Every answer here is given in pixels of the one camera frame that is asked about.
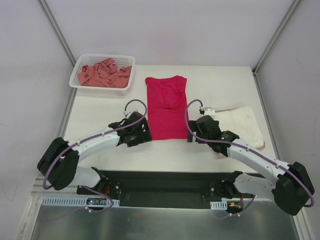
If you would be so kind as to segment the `magenta t shirt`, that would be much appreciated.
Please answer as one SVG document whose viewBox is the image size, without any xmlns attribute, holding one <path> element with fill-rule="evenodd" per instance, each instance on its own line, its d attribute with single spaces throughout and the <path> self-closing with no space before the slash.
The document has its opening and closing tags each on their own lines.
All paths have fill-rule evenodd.
<svg viewBox="0 0 320 240">
<path fill-rule="evenodd" d="M 147 77 L 145 84 L 147 119 L 152 139 L 187 139 L 187 79 L 179 75 L 169 78 Z"/>
</svg>

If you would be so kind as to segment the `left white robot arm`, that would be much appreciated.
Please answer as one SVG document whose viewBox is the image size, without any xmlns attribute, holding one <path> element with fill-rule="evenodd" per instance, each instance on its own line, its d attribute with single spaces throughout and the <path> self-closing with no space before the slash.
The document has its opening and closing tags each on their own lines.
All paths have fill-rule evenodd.
<svg viewBox="0 0 320 240">
<path fill-rule="evenodd" d="M 44 189 L 62 190 L 70 185 L 89 188 L 94 194 L 105 193 L 108 179 L 96 167 L 85 168 L 79 162 L 105 149 L 126 145 L 134 147 L 152 141 L 147 118 L 137 111 L 121 121 L 110 123 L 100 133 L 84 139 L 67 141 L 54 139 L 37 164 L 45 177 Z"/>
</svg>

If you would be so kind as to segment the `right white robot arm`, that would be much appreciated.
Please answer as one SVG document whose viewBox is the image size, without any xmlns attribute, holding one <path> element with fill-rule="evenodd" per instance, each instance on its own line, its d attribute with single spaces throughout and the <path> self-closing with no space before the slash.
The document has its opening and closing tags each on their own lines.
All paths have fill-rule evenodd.
<svg viewBox="0 0 320 240">
<path fill-rule="evenodd" d="M 266 156 L 237 134 L 221 131 L 219 122 L 209 115 L 184 121 L 188 142 L 195 138 L 196 142 L 207 144 L 214 152 L 237 160 L 260 175 L 256 177 L 238 170 L 232 172 L 214 186 L 214 192 L 220 197 L 231 199 L 241 193 L 259 196 L 274 201 L 291 216 L 297 215 L 302 208 L 314 206 L 315 189 L 303 164 L 290 164 Z"/>
</svg>

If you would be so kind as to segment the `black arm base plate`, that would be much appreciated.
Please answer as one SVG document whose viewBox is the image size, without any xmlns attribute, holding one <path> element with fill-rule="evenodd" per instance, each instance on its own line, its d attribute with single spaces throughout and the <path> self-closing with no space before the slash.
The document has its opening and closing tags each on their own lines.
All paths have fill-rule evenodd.
<svg viewBox="0 0 320 240">
<path fill-rule="evenodd" d="M 228 172 L 155 172 L 104 170 L 102 190 L 122 207 L 209 209 L 222 197 L 216 187 Z"/>
</svg>

